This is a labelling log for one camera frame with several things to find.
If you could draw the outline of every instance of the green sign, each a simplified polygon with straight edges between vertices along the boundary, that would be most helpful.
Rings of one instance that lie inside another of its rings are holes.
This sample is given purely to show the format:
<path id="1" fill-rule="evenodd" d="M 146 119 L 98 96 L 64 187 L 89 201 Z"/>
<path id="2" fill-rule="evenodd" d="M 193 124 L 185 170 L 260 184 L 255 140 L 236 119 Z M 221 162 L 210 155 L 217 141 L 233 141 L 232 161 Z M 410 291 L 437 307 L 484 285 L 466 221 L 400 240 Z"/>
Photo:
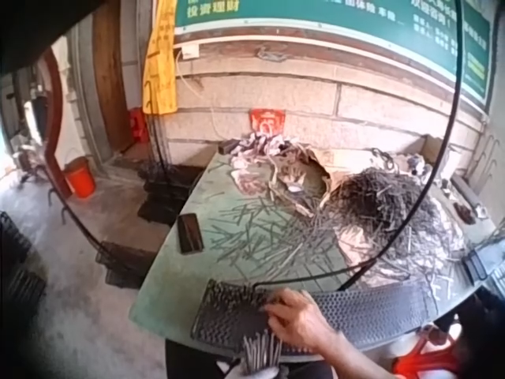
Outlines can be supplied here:
<path id="1" fill-rule="evenodd" d="M 455 21 L 454 0 L 178 0 L 176 35 L 248 25 L 316 29 L 381 45 L 454 80 Z M 465 2 L 464 83 L 482 103 L 490 28 Z"/>

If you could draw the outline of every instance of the red stool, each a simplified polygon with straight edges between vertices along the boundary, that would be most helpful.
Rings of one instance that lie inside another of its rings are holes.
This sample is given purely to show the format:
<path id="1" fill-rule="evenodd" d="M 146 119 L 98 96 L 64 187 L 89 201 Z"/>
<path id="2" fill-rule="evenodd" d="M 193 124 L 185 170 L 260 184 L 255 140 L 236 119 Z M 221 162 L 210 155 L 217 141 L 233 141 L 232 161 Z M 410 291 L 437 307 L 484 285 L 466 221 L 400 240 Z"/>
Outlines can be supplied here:
<path id="1" fill-rule="evenodd" d="M 405 379 L 419 379 L 419 373 L 425 371 L 445 370 L 457 374 L 459 362 L 454 353 L 455 341 L 449 336 L 449 347 L 443 350 L 422 353 L 428 343 L 428 336 L 422 336 L 413 350 L 393 363 L 393 373 Z"/>
<path id="2" fill-rule="evenodd" d="M 149 142 L 148 128 L 145 123 L 145 117 L 142 108 L 133 108 L 130 110 L 129 120 L 135 141 L 143 143 Z"/>

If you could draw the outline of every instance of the black wire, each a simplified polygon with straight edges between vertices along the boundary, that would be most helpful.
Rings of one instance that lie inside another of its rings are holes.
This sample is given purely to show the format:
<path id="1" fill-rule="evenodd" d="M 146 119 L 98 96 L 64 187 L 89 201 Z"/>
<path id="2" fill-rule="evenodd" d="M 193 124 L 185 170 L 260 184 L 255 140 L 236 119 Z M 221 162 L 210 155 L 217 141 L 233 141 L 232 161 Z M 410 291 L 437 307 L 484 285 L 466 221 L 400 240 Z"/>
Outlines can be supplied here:
<path id="1" fill-rule="evenodd" d="M 319 274 L 319 275 L 312 275 L 312 276 L 304 276 L 302 278 L 294 278 L 294 279 L 282 279 L 282 280 L 271 280 L 271 281 L 265 281 L 265 282 L 257 282 L 252 285 L 252 288 L 258 288 L 259 286 L 274 286 L 277 284 L 290 284 L 290 283 L 300 283 L 300 282 L 308 282 L 310 280 L 319 280 L 319 279 L 325 279 L 328 278 L 329 276 L 335 276 L 338 274 L 345 274 L 346 272 L 353 271 L 357 268 L 361 268 L 364 265 L 366 265 L 367 262 L 361 262 L 358 263 L 355 266 L 352 267 L 346 267 L 342 268 L 337 271 L 332 271 L 332 272 L 325 272 L 324 274 Z"/>
<path id="2" fill-rule="evenodd" d="M 417 210 L 421 206 L 421 203 L 423 202 L 426 195 L 428 194 L 428 191 L 430 190 L 430 188 L 433 184 L 433 181 L 435 180 L 436 174 L 437 174 L 438 170 L 440 169 L 440 166 L 443 161 L 443 156 L 447 150 L 447 146 L 449 145 L 449 140 L 451 138 L 452 129 L 454 127 L 454 124 L 456 121 L 456 115 L 458 113 L 459 100 L 461 97 L 461 88 L 462 88 L 462 79 L 463 79 L 463 55 L 465 52 L 464 36 L 463 36 L 464 10 L 463 10 L 462 1 L 463 0 L 454 0 L 454 3 L 456 5 L 456 15 L 457 15 L 457 20 L 456 20 L 457 33 L 456 34 L 457 34 L 457 41 L 458 41 L 458 56 L 456 58 L 456 83 L 455 83 L 455 87 L 454 87 L 454 96 L 452 99 L 451 115 L 449 116 L 449 122 L 447 124 L 445 136 L 443 137 L 442 145 L 440 146 L 439 155 L 436 157 L 436 162 L 433 165 L 433 171 L 428 179 L 428 182 L 426 183 L 426 186 L 421 191 L 419 198 L 417 199 L 416 203 L 413 205 L 412 209 L 410 210 L 409 215 L 405 218 L 405 221 L 403 221 L 402 225 L 400 225 L 400 227 L 396 230 L 395 234 L 391 237 L 391 239 L 386 244 L 386 246 L 377 254 L 376 257 L 371 258 L 368 261 L 366 261 L 365 262 L 366 265 L 364 267 L 362 267 L 360 269 L 360 271 L 358 271 L 354 275 L 352 275 L 339 288 L 339 291 L 344 291 L 344 290 L 348 289 L 349 287 L 351 287 L 353 284 L 355 284 L 393 246 L 396 239 L 403 232 L 403 230 L 407 227 L 407 225 L 411 221 L 413 215 L 417 212 Z"/>
<path id="3" fill-rule="evenodd" d="M 89 229 L 86 228 L 86 226 L 82 223 L 82 221 L 80 221 L 79 217 L 70 208 L 69 203 L 65 200 L 65 198 L 60 193 L 59 189 L 54 184 L 54 181 L 53 181 L 52 177 L 49 175 L 49 173 L 47 172 L 46 167 L 44 165 L 39 165 L 37 168 L 40 169 L 40 170 L 42 170 L 44 172 L 44 174 L 47 176 L 47 180 L 51 184 L 51 186 L 52 186 L 52 188 L 54 190 L 54 193 L 56 193 L 56 196 L 58 197 L 58 199 L 60 200 L 60 202 L 63 204 L 63 209 L 66 210 L 69 213 L 70 218 L 76 224 L 77 229 L 80 230 L 80 232 L 88 240 L 88 242 L 90 243 L 90 245 L 93 246 L 93 248 L 95 250 L 97 250 L 99 252 L 99 254 L 103 255 L 110 262 L 114 263 L 117 266 L 120 266 L 121 269 L 125 270 L 126 272 L 132 272 L 132 273 L 135 274 L 135 269 L 134 268 L 131 268 L 127 264 L 125 264 L 124 262 L 119 261 L 118 259 L 116 259 L 112 255 L 112 253 L 93 235 L 93 233 L 91 233 L 89 231 Z"/>
<path id="4" fill-rule="evenodd" d="M 146 81 L 144 84 L 144 87 L 149 86 L 149 101 L 146 103 L 146 106 L 149 107 L 151 111 L 151 115 L 148 117 L 148 124 L 149 126 L 152 126 L 148 129 L 152 130 L 152 134 L 154 135 L 154 140 L 155 140 L 155 146 L 156 146 L 156 152 L 158 153 L 159 157 L 159 162 L 161 163 L 161 169 L 163 171 L 163 175 L 165 176 L 165 182 L 168 184 L 170 183 L 169 176 L 168 176 L 168 170 L 165 166 L 165 160 L 163 158 L 162 152 L 161 152 L 161 147 L 159 146 L 159 139 L 158 139 L 158 131 L 156 127 L 156 122 L 154 120 L 154 111 L 152 109 L 152 87 L 151 87 L 151 81 Z"/>

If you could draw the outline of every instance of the red bucket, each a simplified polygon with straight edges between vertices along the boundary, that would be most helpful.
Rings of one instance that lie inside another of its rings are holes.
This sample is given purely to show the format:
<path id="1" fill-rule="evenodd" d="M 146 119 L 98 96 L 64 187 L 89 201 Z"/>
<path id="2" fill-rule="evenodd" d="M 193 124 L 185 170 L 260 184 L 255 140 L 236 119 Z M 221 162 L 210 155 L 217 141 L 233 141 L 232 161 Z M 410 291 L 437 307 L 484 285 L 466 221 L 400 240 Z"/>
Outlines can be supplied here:
<path id="1" fill-rule="evenodd" d="M 80 156 L 67 163 L 63 173 L 77 197 L 85 199 L 95 192 L 95 179 L 89 170 L 88 160 L 85 157 Z"/>

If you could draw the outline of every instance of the white glove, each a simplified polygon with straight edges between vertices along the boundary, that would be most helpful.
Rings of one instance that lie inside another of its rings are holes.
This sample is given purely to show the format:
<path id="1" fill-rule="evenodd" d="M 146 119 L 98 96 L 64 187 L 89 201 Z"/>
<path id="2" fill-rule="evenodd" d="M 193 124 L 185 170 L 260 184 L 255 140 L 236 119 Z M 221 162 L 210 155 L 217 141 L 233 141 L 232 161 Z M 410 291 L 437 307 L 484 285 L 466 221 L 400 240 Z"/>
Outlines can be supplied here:
<path id="1" fill-rule="evenodd" d="M 217 362 L 218 367 L 224 373 L 230 369 L 230 365 L 225 362 Z M 254 373 L 253 375 L 244 375 L 242 365 L 236 365 L 229 373 L 226 375 L 225 379 L 274 379 L 279 374 L 278 367 L 270 367 L 263 371 Z"/>

